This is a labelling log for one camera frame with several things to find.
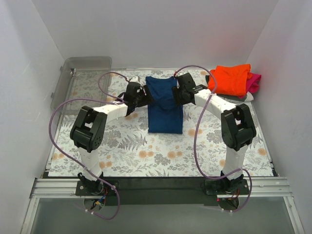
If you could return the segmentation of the blue Mickey print t-shirt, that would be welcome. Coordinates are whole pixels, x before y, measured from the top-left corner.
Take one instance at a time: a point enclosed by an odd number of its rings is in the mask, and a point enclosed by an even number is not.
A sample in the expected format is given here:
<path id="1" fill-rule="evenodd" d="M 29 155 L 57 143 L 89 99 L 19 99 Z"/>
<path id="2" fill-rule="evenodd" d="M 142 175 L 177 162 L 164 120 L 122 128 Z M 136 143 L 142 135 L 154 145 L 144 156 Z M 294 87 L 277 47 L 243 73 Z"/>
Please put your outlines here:
<path id="1" fill-rule="evenodd" d="M 173 96 L 172 88 L 176 87 L 174 77 L 146 77 L 146 84 L 154 99 L 148 105 L 148 132 L 182 134 L 183 106 L 177 105 Z"/>

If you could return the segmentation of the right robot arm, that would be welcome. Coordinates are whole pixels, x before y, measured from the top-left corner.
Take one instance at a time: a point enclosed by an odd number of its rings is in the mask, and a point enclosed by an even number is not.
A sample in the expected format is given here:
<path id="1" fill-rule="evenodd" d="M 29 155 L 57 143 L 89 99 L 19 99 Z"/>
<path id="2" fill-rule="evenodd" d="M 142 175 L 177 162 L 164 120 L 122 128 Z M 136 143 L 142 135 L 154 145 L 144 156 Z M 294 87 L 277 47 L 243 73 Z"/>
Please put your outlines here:
<path id="1" fill-rule="evenodd" d="M 212 93 L 204 85 L 196 85 L 189 73 L 174 77 L 177 84 L 172 92 L 176 104 L 192 103 L 221 121 L 221 136 L 226 145 L 225 165 L 219 177 L 204 176 L 205 193 L 217 195 L 248 192 L 247 181 L 243 178 L 243 162 L 247 148 L 256 136 L 249 107 L 246 104 L 235 105 Z"/>

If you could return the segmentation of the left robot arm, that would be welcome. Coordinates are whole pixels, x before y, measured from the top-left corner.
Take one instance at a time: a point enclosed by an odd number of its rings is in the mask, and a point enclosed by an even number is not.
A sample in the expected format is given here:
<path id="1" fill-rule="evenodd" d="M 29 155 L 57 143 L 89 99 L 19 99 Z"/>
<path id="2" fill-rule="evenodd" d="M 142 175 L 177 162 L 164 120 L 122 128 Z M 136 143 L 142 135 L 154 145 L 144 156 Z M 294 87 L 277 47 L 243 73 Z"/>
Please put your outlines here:
<path id="1" fill-rule="evenodd" d="M 135 108 L 153 102 L 148 86 L 133 81 L 128 83 L 126 91 L 119 95 L 119 98 L 124 100 L 122 104 L 106 104 L 96 108 L 83 106 L 70 132 L 70 139 L 78 148 L 84 167 L 78 178 L 84 188 L 93 195 L 100 194 L 104 188 L 98 148 L 102 143 L 106 124 L 130 115 Z"/>

